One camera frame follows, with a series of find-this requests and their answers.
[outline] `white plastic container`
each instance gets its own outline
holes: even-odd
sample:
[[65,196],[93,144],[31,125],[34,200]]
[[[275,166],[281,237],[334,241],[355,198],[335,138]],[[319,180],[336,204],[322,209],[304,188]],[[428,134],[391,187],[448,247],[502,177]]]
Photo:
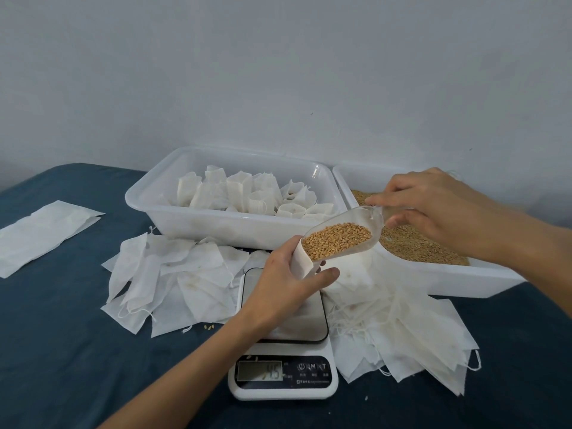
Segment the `white plastic container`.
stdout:
[[270,154],[188,146],[171,152],[125,193],[125,202],[146,212],[162,234],[199,240],[212,236],[242,248],[274,250],[294,235],[304,235],[313,220],[254,215],[219,210],[196,210],[176,203],[178,179],[188,172],[205,175],[207,165],[223,167],[227,175],[240,170],[252,174],[271,172],[280,186],[290,179],[304,182],[319,203],[333,203],[338,213],[347,206],[332,172],[325,165]]
[[[340,164],[333,168],[333,175],[347,205],[355,208],[359,205],[352,189],[366,193],[380,192],[394,174],[408,171],[393,167]],[[401,259],[379,243],[374,250],[390,261],[392,268],[405,281],[425,288],[432,295],[488,298],[526,281],[509,268],[477,259],[469,259],[471,266],[440,265]]]

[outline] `plastic scoop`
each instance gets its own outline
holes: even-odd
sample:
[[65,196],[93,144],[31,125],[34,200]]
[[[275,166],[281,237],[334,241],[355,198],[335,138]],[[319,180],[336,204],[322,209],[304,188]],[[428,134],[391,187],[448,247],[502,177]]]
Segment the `plastic scoop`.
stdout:
[[337,252],[332,256],[325,257],[323,259],[317,259],[312,261],[310,256],[304,251],[302,247],[302,238],[298,243],[294,254],[292,255],[292,260],[290,262],[290,271],[298,279],[301,280],[310,274],[314,274],[320,267],[320,263],[323,260],[335,259],[336,257],[347,256],[348,254],[361,253],[372,248],[382,235],[383,227],[383,209],[379,206],[360,206],[358,208],[353,208],[339,214],[325,222],[312,227],[306,232],[304,238],[310,236],[312,233],[323,230],[326,227],[333,226],[335,224],[343,223],[353,223],[365,227],[371,233],[371,237],[360,244],[354,245],[353,247],[347,248],[343,251]]

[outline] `scale platform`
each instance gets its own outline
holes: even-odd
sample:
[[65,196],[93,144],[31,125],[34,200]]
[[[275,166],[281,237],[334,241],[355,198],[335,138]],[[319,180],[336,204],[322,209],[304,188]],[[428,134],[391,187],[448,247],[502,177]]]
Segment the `scale platform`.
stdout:
[[[252,268],[243,276],[237,311],[261,273]],[[236,361],[228,387],[239,400],[326,399],[336,392],[338,371],[319,292]]]

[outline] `dark blue tablecloth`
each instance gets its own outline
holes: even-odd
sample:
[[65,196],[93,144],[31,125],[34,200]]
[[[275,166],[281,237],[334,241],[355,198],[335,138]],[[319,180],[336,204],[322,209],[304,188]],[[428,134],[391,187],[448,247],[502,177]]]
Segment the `dark blue tablecloth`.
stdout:
[[[53,168],[0,193],[0,228],[55,200],[105,212],[8,279],[0,279],[0,428],[92,428],[213,331],[132,335],[100,307],[121,241],[149,229],[125,191],[143,172],[86,164]],[[190,427],[570,428],[572,321],[531,285],[485,300],[453,299],[481,346],[483,368],[455,397],[427,373],[381,373],[329,400],[240,403],[226,379]]]

